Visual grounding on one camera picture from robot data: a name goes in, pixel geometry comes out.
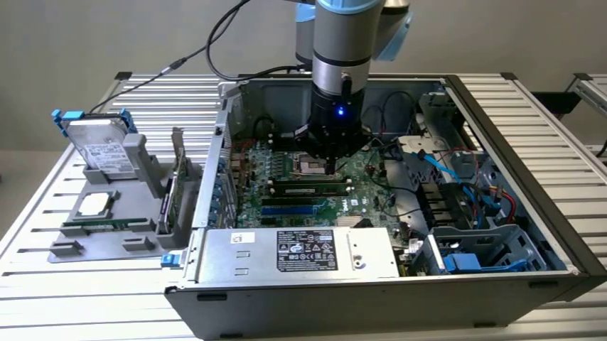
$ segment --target red cable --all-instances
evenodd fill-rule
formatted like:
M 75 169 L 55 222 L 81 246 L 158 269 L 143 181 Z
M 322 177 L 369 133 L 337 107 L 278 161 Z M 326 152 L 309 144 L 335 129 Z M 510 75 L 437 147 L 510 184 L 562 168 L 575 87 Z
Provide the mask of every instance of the red cable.
M 490 188 L 490 191 L 497 192 L 498 190 L 495 188 Z M 502 195 L 510 201 L 510 213 L 509 213 L 506 222 L 513 222 L 514 213 L 517 212 L 517 201 L 514 200 L 513 196 L 509 193 L 506 193 L 505 191 L 502 191 Z

